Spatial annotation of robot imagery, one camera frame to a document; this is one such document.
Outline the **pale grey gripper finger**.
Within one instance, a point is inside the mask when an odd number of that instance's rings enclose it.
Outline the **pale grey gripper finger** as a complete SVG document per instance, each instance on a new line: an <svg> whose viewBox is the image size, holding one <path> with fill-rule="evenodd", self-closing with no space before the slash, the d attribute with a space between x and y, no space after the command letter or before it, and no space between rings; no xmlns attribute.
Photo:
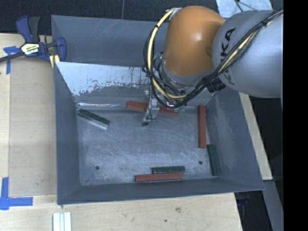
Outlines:
<svg viewBox="0 0 308 231"><path fill-rule="evenodd" d="M150 122L154 120L154 115L152 114L152 110L154 109L154 99L149 98L149 103L146 109L146 113L143 117L142 126L147 126Z"/></svg>
<svg viewBox="0 0 308 231"><path fill-rule="evenodd" d="M158 101L155 98L151 99L151 119L155 120L159 112Z"/></svg>

